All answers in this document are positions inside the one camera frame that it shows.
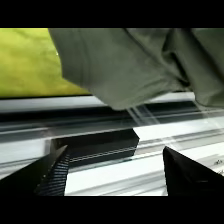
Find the cloth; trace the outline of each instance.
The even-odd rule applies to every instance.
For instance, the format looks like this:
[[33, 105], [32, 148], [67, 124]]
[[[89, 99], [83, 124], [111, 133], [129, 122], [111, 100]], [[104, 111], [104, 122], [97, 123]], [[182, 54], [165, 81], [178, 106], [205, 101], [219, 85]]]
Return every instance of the cloth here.
[[224, 29], [49, 28], [63, 77], [122, 110], [192, 89], [224, 106]]

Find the yellow fabric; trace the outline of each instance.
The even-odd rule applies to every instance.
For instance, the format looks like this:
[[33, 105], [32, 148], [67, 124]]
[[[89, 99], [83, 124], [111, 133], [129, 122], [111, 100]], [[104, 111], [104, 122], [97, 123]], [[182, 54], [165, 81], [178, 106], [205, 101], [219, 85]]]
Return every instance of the yellow fabric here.
[[0, 28], [0, 97], [87, 93], [62, 78], [47, 28]]

